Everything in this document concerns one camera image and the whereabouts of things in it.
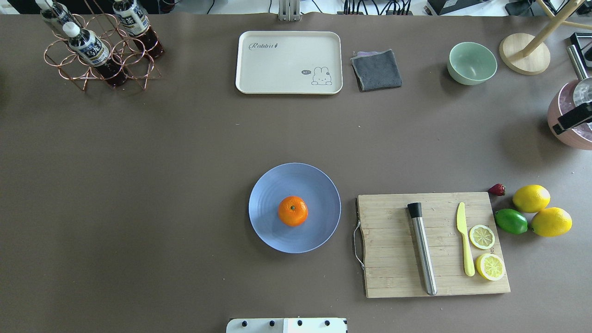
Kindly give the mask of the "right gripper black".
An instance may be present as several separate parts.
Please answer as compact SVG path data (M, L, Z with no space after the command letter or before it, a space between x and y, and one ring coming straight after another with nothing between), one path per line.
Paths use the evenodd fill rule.
M560 135L569 129L573 129L580 124L590 123L592 121L592 103L582 103L571 111L557 118L557 123L552 126L555 134Z

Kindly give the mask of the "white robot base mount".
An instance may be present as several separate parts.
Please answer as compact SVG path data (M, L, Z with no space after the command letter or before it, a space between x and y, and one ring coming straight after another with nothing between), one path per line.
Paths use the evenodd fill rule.
M227 333L347 333L346 318L247 318L232 319Z

